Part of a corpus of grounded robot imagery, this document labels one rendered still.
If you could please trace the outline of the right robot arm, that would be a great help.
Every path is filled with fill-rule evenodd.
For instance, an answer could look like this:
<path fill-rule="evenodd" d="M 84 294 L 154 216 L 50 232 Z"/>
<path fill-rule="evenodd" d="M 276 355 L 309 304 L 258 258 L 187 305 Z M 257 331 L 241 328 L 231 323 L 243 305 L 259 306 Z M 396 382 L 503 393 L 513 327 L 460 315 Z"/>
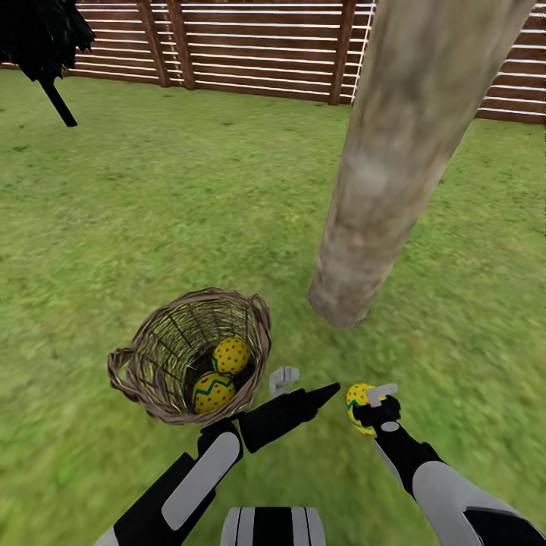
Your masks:
<path fill-rule="evenodd" d="M 353 404 L 353 417 L 373 426 L 384 464 L 419 505 L 441 546 L 546 546 L 546 534 L 509 504 L 482 490 L 447 465 L 429 443 L 409 436 L 398 386 L 369 388 L 369 404 Z"/>

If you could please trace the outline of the easter egg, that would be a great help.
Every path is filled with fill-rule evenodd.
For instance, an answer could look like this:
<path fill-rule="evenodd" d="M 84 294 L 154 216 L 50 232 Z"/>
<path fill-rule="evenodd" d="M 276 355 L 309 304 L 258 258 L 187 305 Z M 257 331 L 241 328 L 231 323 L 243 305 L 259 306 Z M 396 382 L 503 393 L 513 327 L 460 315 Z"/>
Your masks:
<path fill-rule="evenodd" d="M 220 375 L 210 368 L 205 370 L 200 378 L 196 379 L 195 387 L 191 388 L 194 412 L 197 414 L 216 410 L 219 406 L 226 405 L 235 396 L 234 378 Z"/>
<path fill-rule="evenodd" d="M 213 350 L 212 369 L 220 375 L 235 378 L 249 365 L 249 345 L 244 337 L 223 337 Z"/>
<path fill-rule="evenodd" d="M 353 417 L 354 403 L 356 404 L 356 406 L 364 406 L 366 404 L 369 404 L 369 398 L 366 395 L 366 391 L 369 388 L 374 388 L 374 387 L 366 383 L 355 384 L 347 392 L 346 402 L 347 402 L 347 411 L 349 413 L 349 416 L 353 424 L 359 429 L 359 431 L 361 431 L 365 435 L 374 435 L 375 429 L 373 428 L 373 426 L 363 427 L 361 420 L 356 420 L 355 417 Z"/>

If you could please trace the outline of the wicker basket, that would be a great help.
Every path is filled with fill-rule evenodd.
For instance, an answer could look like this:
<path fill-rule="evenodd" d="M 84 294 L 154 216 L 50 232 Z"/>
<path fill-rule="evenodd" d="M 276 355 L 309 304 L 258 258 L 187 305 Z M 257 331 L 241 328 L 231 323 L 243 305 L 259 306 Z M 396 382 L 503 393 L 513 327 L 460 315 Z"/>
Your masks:
<path fill-rule="evenodd" d="M 254 300 L 261 303 L 262 310 Z M 220 310 L 228 312 L 221 314 Z M 243 317 L 235 313 L 243 313 Z M 168 339 L 165 338 L 170 334 L 169 330 L 162 335 L 156 332 L 164 319 L 167 320 L 167 327 L 176 332 Z M 181 327 L 178 322 L 184 326 Z M 143 405 L 149 416 L 168 425 L 210 425 L 238 412 L 246 412 L 258 394 L 265 374 L 271 349 L 269 333 L 272 323 L 269 304 L 259 293 L 248 298 L 237 291 L 220 287 L 185 293 L 146 318 L 131 341 L 130 349 L 117 347 L 114 353 L 108 355 L 108 376 L 112 388 L 120 390 L 134 403 Z M 243 337 L 249 345 L 251 374 L 246 376 L 242 371 L 233 380 L 237 394 L 229 403 L 197 414 L 194 412 L 191 388 L 195 387 L 196 379 L 212 367 L 211 356 L 216 344 L 226 333 L 236 337 L 241 329 L 239 325 L 243 325 Z M 176 348 L 178 338 L 182 344 Z M 193 343 L 197 343 L 197 339 L 200 342 L 196 347 Z M 185 355 L 181 354 L 184 348 L 191 352 L 185 358 L 186 363 Z M 160 354 L 165 352 L 168 355 L 159 362 Z M 128 361 L 124 382 L 118 378 L 118 373 Z M 178 364 L 183 371 L 183 381 L 173 381 L 170 385 L 167 377 L 175 374 L 170 368 L 171 363 Z M 151 380 L 147 379 L 149 369 Z"/>

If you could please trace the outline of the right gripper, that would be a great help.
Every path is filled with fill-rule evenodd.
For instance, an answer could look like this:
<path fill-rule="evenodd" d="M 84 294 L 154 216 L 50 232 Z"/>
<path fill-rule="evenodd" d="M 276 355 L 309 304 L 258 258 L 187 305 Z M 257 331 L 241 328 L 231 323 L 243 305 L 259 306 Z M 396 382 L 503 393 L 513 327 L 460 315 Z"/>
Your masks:
<path fill-rule="evenodd" d="M 392 397 L 386 397 L 381 399 L 381 406 L 371 407 L 370 404 L 364 406 L 356 406 L 353 404 L 353 417 L 356 420 L 361 420 L 363 427 L 373 426 L 373 422 L 376 416 L 381 414 L 387 414 L 387 416 L 393 417 L 394 420 L 400 419 L 399 406 Z M 373 426 L 375 428 L 375 426 Z"/>

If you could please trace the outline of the robot trunk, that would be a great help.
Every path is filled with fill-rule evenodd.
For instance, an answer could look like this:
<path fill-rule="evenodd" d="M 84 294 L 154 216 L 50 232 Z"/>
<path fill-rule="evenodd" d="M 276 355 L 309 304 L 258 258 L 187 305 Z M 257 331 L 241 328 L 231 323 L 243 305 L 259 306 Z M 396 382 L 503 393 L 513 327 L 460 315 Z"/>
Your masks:
<path fill-rule="evenodd" d="M 220 546 L 326 546 L 315 507 L 232 507 Z"/>

